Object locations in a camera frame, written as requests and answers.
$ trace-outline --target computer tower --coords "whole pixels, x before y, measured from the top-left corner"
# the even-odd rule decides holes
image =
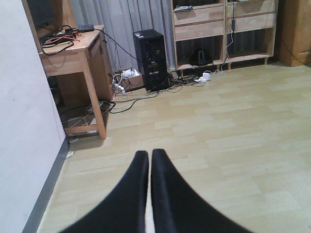
[[[147,91],[170,87],[163,35],[153,29],[133,32],[138,69]]]

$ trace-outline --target leg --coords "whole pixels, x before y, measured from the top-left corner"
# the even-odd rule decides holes
[[[84,77],[86,79],[86,86],[87,86],[88,94],[91,98],[91,104],[93,106],[94,115],[95,115],[95,119],[97,122],[97,130],[98,130],[98,133],[99,133],[101,139],[106,139],[106,129],[104,126],[102,112],[101,112],[101,109],[99,107],[93,77],[92,77],[92,74],[89,70],[88,61],[86,58],[86,52],[80,52],[79,55],[80,55],[80,59],[81,59],[82,64],[83,64],[83,73],[84,73]]]

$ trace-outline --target floor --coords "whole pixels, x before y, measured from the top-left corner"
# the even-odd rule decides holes
[[[82,217],[116,185],[135,151],[153,148],[164,148],[199,195],[244,227],[311,233],[308,67],[225,71],[203,87],[110,115],[107,132],[104,142],[93,136],[71,144],[38,233]]]

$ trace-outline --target gray curtain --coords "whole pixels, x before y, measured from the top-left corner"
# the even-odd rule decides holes
[[[133,32],[155,29],[165,39],[168,67],[174,67],[174,44],[171,19],[171,0],[71,0],[77,25],[104,25],[126,51],[136,57]],[[107,38],[110,61],[115,71],[137,68],[134,58]]]

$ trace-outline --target wooden drawer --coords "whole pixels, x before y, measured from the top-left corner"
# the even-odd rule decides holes
[[[175,28],[175,39],[186,40],[224,34],[224,22],[202,23]]]
[[[175,26],[182,26],[187,24],[197,24],[211,21],[221,21],[224,19],[224,6],[217,4],[214,7],[197,6],[191,11],[175,12],[174,24]]]
[[[245,2],[234,2],[234,18],[242,16],[249,16],[254,14],[266,14],[276,11],[275,0],[257,0],[257,1],[245,1]],[[232,3],[228,2],[227,16],[232,17]]]
[[[47,76],[82,72],[80,56],[77,52],[72,52],[72,54],[66,56],[46,56],[42,54],[40,58]]]
[[[267,15],[243,17],[235,19],[236,32],[270,28],[275,25],[276,25],[275,14],[267,14]],[[231,32],[230,28],[231,28],[231,20],[228,20],[227,32]]]

